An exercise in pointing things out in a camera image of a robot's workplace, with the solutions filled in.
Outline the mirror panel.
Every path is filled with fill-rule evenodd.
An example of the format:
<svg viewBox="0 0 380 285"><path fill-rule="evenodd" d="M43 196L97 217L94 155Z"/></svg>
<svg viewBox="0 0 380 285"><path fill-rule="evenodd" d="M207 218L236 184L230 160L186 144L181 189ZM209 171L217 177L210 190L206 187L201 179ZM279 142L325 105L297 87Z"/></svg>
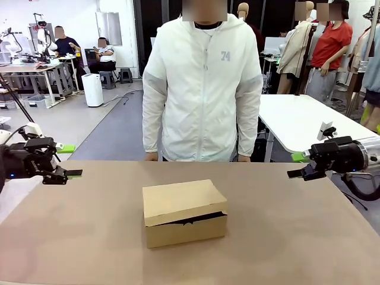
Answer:
<svg viewBox="0 0 380 285"><path fill-rule="evenodd" d="M121 25L117 12L96 12L97 29L111 45L122 46Z"/></svg>

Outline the brown cardboard box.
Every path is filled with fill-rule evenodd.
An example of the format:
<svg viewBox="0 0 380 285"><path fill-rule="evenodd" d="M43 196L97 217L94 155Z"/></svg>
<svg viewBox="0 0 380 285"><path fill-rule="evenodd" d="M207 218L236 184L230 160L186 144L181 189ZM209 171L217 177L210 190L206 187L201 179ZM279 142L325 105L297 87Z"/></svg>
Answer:
<svg viewBox="0 0 380 285"><path fill-rule="evenodd" d="M211 180L142 189L147 248L212 238L227 232L227 199Z"/></svg>

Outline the clear plastic bin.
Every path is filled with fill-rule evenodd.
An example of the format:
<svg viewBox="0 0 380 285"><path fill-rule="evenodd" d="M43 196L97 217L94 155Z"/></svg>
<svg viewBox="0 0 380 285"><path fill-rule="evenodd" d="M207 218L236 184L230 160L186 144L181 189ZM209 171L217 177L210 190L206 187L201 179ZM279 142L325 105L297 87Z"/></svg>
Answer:
<svg viewBox="0 0 380 285"><path fill-rule="evenodd" d="M24 99L25 107L47 109L51 104L51 98L45 95L34 95Z"/></svg>

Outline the mannequin in beige coat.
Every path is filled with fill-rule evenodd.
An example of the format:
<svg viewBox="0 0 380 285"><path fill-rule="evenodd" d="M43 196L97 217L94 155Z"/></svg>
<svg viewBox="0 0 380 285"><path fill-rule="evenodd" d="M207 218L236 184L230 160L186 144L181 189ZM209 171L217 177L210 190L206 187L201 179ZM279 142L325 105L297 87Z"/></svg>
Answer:
<svg viewBox="0 0 380 285"><path fill-rule="evenodd" d="M293 85L297 85L303 57L308 45L309 32L311 30L313 18L311 17L314 3L312 1L298 2L300 7L298 25L286 36L286 44L281 52L277 73L280 74L277 94L290 94Z"/></svg>

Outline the tan mannequin in dark top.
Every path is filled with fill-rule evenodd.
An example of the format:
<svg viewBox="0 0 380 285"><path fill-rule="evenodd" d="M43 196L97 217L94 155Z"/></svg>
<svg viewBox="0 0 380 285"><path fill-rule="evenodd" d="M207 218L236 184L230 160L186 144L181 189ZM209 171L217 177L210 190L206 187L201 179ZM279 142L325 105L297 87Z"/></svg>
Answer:
<svg viewBox="0 0 380 285"><path fill-rule="evenodd" d="M265 40L264 40L260 30L257 29L253 24L250 24L247 22L248 14L249 14L248 3L246 3L246 2L240 3L238 5L238 8L237 8L237 17L239 19L242 19L243 21L245 21L247 23L247 25L249 25L251 27L251 29L255 33L256 42L257 42L257 46L258 46L258 53L261 53L264 51Z"/></svg>

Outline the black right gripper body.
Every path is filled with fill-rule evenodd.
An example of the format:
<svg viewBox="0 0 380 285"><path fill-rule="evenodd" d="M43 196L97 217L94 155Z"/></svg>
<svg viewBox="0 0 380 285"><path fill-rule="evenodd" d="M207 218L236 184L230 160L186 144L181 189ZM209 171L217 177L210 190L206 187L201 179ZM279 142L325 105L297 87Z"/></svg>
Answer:
<svg viewBox="0 0 380 285"><path fill-rule="evenodd" d="M337 137L309 149L309 159L317 171L348 173L364 169L364 156L359 142L350 136Z"/></svg>

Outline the black tripod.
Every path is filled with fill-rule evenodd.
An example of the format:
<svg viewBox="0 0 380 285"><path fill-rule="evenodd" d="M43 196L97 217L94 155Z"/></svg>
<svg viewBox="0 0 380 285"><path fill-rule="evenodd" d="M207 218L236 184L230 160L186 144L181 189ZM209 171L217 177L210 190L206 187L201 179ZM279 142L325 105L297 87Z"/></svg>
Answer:
<svg viewBox="0 0 380 285"><path fill-rule="evenodd" d="M13 100L16 102L16 105L20 108L20 110L24 113L25 117L27 118L27 120L29 122L32 122L34 123L34 120L33 118L31 117L31 115L28 113L28 111L26 110L26 108L22 105L20 99L17 97L17 95L15 94L15 91L11 88L11 86L9 85L8 81L5 80L3 78L3 76L0 74L0 85L6 89L7 92L9 92L9 94L11 95L11 97L13 98Z"/></svg>

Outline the mannequin in red shirt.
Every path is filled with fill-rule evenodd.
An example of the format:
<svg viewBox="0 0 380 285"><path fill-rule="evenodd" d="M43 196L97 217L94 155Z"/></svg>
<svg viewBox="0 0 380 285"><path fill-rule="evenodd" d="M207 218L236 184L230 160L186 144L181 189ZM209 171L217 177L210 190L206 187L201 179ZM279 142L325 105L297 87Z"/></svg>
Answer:
<svg viewBox="0 0 380 285"><path fill-rule="evenodd" d="M353 28L349 19L349 1L333 0L332 16L319 37L311 60L305 94L319 102L326 102L336 84L343 55L352 42Z"/></svg>

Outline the person in white jacket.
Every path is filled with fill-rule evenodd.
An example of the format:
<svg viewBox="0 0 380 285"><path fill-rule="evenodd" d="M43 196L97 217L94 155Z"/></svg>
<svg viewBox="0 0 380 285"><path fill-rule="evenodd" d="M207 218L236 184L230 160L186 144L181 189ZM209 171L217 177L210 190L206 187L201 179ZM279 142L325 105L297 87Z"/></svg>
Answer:
<svg viewBox="0 0 380 285"><path fill-rule="evenodd" d="M255 33L227 0L183 0L145 67L142 141L168 162L251 157L263 86Z"/></svg>

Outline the grey plastic stool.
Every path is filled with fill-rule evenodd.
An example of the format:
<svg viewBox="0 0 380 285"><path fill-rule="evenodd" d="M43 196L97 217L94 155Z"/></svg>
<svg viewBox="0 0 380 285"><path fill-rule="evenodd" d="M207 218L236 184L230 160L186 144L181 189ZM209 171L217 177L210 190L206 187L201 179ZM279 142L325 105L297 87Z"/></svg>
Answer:
<svg viewBox="0 0 380 285"><path fill-rule="evenodd" d="M116 81L113 76L113 71L100 71L99 75L103 89L111 90L116 88Z"/></svg>
<svg viewBox="0 0 380 285"><path fill-rule="evenodd" d="M133 83L132 72L129 68L121 68L120 69L119 82L121 84Z"/></svg>

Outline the seated person in dark shirt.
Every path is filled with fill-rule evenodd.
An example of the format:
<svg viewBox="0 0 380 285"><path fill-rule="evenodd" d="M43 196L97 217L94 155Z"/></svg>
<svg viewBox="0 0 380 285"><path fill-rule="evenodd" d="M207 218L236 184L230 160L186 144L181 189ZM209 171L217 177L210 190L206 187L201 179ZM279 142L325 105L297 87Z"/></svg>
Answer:
<svg viewBox="0 0 380 285"><path fill-rule="evenodd" d="M76 57L77 50L80 49L76 40L68 37L65 34L64 28L62 26L55 27L55 43L57 45L56 52L60 57L65 57L67 54L74 55ZM77 57L73 59L73 64L76 69L77 78L80 79L83 69L80 67L80 63Z"/></svg>

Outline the grey workbench table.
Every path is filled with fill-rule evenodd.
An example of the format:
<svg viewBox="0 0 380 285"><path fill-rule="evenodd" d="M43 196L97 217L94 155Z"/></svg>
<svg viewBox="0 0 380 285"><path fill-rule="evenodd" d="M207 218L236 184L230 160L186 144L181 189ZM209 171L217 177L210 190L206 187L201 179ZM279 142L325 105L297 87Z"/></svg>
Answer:
<svg viewBox="0 0 380 285"><path fill-rule="evenodd" d="M49 92L50 100L46 107L48 109L53 108L54 106L60 104L60 102L65 99L60 95L55 95L52 90L50 77L48 72L55 72L62 66L61 63L58 64L49 64L49 65L8 65L0 67L0 75L6 77L29 77L29 78L37 78L42 77L45 81L45 86Z"/></svg>

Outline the white air purifier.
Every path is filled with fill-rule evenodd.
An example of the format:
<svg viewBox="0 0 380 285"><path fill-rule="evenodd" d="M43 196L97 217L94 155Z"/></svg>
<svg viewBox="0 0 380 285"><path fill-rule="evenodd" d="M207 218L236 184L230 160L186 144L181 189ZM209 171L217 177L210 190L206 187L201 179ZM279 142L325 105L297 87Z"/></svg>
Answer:
<svg viewBox="0 0 380 285"><path fill-rule="evenodd" d="M85 100L88 107L99 107L104 103L103 89L99 74L86 74L81 77Z"/></svg>

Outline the white table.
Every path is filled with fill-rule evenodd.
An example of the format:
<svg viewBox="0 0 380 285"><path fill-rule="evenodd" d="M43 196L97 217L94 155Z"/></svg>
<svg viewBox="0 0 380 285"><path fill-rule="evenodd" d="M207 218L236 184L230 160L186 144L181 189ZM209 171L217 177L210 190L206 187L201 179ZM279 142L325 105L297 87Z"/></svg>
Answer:
<svg viewBox="0 0 380 285"><path fill-rule="evenodd" d="M303 152L317 139L323 123L332 123L339 137L360 140L378 135L307 95L263 94L259 116L284 149Z"/></svg>

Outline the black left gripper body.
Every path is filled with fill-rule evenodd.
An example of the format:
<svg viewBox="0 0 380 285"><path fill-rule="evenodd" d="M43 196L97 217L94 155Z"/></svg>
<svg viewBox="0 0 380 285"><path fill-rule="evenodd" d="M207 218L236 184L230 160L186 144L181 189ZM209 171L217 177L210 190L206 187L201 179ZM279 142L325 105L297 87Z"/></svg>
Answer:
<svg viewBox="0 0 380 285"><path fill-rule="evenodd" d="M26 179L52 173L57 168L53 138L33 138L5 146L5 178Z"/></svg>

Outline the seated person in white shirt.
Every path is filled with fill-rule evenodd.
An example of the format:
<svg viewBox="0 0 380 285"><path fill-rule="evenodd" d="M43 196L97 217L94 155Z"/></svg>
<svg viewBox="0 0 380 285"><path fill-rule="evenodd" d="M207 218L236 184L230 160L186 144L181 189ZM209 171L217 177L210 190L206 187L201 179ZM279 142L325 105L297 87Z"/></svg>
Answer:
<svg viewBox="0 0 380 285"><path fill-rule="evenodd" d="M105 37L98 38L98 47L93 48L96 62L88 66L91 74L103 71L116 71L116 53Z"/></svg>

